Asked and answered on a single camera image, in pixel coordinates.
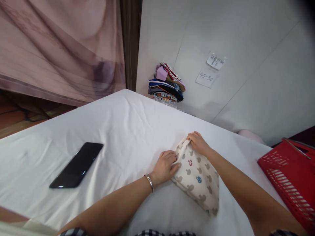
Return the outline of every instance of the white tablecloth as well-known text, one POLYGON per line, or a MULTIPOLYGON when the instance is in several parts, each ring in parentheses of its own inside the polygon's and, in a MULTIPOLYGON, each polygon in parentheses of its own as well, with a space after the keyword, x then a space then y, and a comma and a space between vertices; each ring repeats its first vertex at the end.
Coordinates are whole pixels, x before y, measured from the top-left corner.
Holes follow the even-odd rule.
MULTIPOLYGON (((270 147, 127 89, 1 139, 0 205, 59 229, 102 197, 149 173, 162 151, 175 149, 194 130, 284 205, 256 163, 270 147), (104 147, 80 186, 48 188, 85 142, 104 147)), ((147 228, 253 235, 221 180, 217 218, 209 218, 169 181, 145 200, 122 233, 134 235, 147 228)))

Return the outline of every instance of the black smartphone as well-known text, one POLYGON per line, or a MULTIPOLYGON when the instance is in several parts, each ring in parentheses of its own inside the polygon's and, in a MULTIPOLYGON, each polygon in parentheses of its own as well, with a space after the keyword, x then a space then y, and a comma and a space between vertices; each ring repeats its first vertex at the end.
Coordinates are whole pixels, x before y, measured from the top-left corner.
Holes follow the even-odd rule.
POLYGON ((50 188, 75 188, 77 187, 93 161, 102 149, 103 144, 85 143, 74 155, 63 171, 49 185, 50 188))

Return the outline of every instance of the handwritten sign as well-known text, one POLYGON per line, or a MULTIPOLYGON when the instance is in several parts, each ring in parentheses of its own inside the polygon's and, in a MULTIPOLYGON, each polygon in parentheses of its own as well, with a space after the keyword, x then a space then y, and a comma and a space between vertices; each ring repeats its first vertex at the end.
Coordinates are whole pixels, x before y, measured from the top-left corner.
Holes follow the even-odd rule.
POLYGON ((218 71, 214 71, 209 67, 202 68, 197 76, 196 83, 211 88, 216 79, 220 77, 218 71))
POLYGON ((215 54, 211 54, 211 56, 207 60, 207 63, 217 70, 221 69, 224 62, 224 59, 219 58, 215 54))

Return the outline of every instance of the curtain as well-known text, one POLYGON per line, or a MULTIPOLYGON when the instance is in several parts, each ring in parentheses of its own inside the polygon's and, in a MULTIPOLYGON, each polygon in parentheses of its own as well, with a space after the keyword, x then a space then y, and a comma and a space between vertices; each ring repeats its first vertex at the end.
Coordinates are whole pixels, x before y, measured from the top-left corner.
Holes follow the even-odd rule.
POLYGON ((82 106, 126 87, 118 0, 0 0, 0 88, 82 106))
POLYGON ((142 0, 120 0, 126 86, 136 91, 142 0))

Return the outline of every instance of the silver bracelet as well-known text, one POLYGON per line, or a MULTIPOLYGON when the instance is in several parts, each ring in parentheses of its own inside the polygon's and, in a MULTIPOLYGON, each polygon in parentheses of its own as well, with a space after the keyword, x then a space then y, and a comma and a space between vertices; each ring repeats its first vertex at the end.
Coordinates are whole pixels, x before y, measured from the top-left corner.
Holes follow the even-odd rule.
POLYGON ((148 181, 150 182, 151 189, 152 189, 152 192, 153 192, 154 188, 153 188, 153 184, 152 184, 152 180, 151 180, 150 176, 148 174, 145 174, 144 176, 147 177, 148 181))

